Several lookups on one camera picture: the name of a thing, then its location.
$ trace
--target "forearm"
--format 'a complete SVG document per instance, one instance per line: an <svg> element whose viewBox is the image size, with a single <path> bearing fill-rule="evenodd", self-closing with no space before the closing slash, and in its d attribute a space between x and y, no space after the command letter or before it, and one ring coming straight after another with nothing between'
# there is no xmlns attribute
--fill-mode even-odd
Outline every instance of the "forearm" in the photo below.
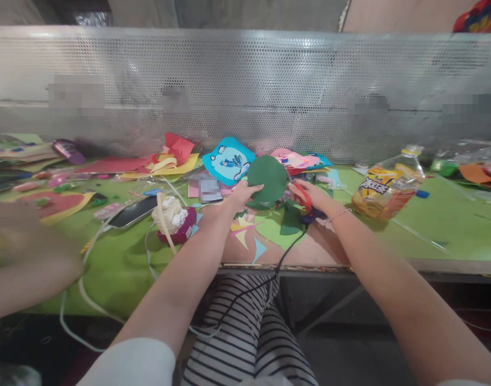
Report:
<svg viewBox="0 0 491 386"><path fill-rule="evenodd" d="M203 217L200 229L165 268L112 345L150 337L178 354L197 305L217 273L234 216L233 206L224 202Z"/></svg>
<svg viewBox="0 0 491 386"><path fill-rule="evenodd" d="M454 378L491 384L491 354L407 261L349 212L336 217L333 228L421 384Z"/></svg>
<svg viewBox="0 0 491 386"><path fill-rule="evenodd" d="M81 258L66 251L41 251L0 268L0 317L60 293L83 272Z"/></svg>

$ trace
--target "red scissors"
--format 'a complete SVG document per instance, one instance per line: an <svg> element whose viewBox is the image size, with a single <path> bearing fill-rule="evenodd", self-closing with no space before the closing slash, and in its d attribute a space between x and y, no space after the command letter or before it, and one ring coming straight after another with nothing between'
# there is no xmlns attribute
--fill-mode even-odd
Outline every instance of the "red scissors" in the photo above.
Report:
<svg viewBox="0 0 491 386"><path fill-rule="evenodd" d="M292 177L288 173L288 180L290 181L290 184L288 185L288 188L290 191L295 195L295 198L297 200L297 203L301 205L308 213L311 212L311 198L308 196L308 193L303 189L301 185L298 183L294 182L292 180Z"/></svg>

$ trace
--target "green felt circle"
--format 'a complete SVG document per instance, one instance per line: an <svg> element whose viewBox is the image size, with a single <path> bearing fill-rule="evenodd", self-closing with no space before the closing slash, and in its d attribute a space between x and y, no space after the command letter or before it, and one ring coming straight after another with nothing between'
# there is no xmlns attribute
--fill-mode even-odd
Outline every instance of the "green felt circle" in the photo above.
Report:
<svg viewBox="0 0 491 386"><path fill-rule="evenodd" d="M249 166L247 182L249 186L264 184L262 190L253 193L257 202L274 202L285 194L288 174L279 161L270 155L263 155L255 159Z"/></svg>

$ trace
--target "leg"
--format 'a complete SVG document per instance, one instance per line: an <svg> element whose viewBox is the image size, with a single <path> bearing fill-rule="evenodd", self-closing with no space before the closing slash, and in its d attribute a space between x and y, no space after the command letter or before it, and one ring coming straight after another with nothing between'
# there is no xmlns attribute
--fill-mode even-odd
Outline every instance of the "leg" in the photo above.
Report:
<svg viewBox="0 0 491 386"><path fill-rule="evenodd" d="M295 386L318 385L297 340L278 310L269 307L262 319L255 377L284 376Z"/></svg>
<svg viewBox="0 0 491 386"><path fill-rule="evenodd" d="M236 295L255 288L270 276L226 276L204 318L205 326L217 325ZM252 378L261 320L278 292L275 280L241 296L212 338L197 337L183 374L182 385L237 385Z"/></svg>

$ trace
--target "bracelet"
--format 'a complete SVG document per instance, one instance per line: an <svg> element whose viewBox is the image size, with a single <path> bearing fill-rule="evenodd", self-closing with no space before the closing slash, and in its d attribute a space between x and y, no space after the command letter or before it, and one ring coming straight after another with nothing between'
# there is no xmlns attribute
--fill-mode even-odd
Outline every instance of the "bracelet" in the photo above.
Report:
<svg viewBox="0 0 491 386"><path fill-rule="evenodd" d="M343 211L335 214L332 218L328 219L328 222L332 222L333 220L335 220L335 218L339 217L341 214L344 214L346 212L352 212L351 209L344 209Z"/></svg>

